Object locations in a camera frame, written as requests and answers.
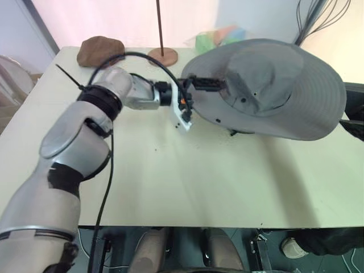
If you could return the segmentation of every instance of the white table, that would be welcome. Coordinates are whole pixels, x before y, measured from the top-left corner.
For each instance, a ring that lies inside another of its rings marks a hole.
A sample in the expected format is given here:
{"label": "white table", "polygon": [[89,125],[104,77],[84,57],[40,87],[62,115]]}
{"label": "white table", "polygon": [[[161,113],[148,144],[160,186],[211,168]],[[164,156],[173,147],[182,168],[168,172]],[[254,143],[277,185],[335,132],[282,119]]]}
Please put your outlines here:
{"label": "white table", "polygon": [[[180,49],[179,76],[194,57]],[[0,136],[0,213],[34,169],[42,137],[92,69],[63,48]],[[119,63],[147,78],[168,76],[145,60]],[[236,135],[196,114],[180,135],[168,110],[123,109],[115,120],[115,171],[101,225],[317,228],[364,225],[363,143],[341,126],[314,142]],[[81,184],[80,225],[94,225],[109,167]]]}

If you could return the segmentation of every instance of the gray bucket hat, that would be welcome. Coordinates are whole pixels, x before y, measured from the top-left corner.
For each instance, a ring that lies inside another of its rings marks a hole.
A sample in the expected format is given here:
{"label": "gray bucket hat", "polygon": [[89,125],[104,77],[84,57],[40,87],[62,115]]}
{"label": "gray bucket hat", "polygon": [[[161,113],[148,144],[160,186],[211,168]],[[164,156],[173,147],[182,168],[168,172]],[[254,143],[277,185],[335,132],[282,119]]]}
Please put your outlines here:
{"label": "gray bucket hat", "polygon": [[226,88],[191,87],[203,118],[240,132],[316,140],[339,123],[346,90],[330,65],[300,47],[268,39],[224,45],[192,59],[182,77],[219,78]]}

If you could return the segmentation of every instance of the brown rock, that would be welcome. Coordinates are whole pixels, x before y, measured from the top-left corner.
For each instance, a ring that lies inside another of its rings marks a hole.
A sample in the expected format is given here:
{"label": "brown rock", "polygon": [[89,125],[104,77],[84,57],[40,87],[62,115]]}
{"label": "brown rock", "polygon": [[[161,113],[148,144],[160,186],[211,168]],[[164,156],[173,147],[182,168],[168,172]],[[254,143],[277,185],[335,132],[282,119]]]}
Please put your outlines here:
{"label": "brown rock", "polygon": [[125,46],[119,40],[95,36],[82,42],[77,54],[77,62],[82,67],[97,67],[115,54],[124,54]]}

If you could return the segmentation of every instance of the wooden stand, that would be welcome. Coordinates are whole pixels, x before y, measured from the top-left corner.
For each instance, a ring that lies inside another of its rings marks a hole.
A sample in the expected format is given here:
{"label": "wooden stand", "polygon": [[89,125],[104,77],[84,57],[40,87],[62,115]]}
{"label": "wooden stand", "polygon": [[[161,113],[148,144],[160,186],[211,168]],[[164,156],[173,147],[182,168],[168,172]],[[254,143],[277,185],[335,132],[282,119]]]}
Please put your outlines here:
{"label": "wooden stand", "polygon": [[163,37],[162,37],[162,24],[160,20],[160,7],[159,7],[159,0],[156,0],[157,3],[157,16],[158,16],[158,28],[159,28],[159,42],[160,48],[155,48],[151,50],[148,55],[152,58],[161,62],[165,67],[168,67],[172,64],[175,64],[178,60],[177,52],[172,48],[164,48],[163,47]]}
{"label": "wooden stand", "polygon": [[175,64],[178,60],[177,52],[174,49],[168,48],[168,47],[165,47],[163,49],[164,49],[163,50],[164,56],[162,56],[161,48],[152,49],[148,53],[148,55],[151,56],[152,58],[156,59],[157,61],[161,62],[166,67]]}

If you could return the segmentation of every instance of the chair leg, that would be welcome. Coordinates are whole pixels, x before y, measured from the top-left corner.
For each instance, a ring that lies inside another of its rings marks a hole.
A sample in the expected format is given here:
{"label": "chair leg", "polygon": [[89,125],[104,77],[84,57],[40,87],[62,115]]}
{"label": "chair leg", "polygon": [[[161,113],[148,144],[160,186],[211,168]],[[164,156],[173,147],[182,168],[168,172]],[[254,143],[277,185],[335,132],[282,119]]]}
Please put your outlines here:
{"label": "chair leg", "polygon": [[156,273],[162,269],[168,228],[150,229],[143,234],[135,249],[128,273]]}
{"label": "chair leg", "polygon": [[243,263],[229,236],[218,228],[205,230],[210,267],[244,270]]}

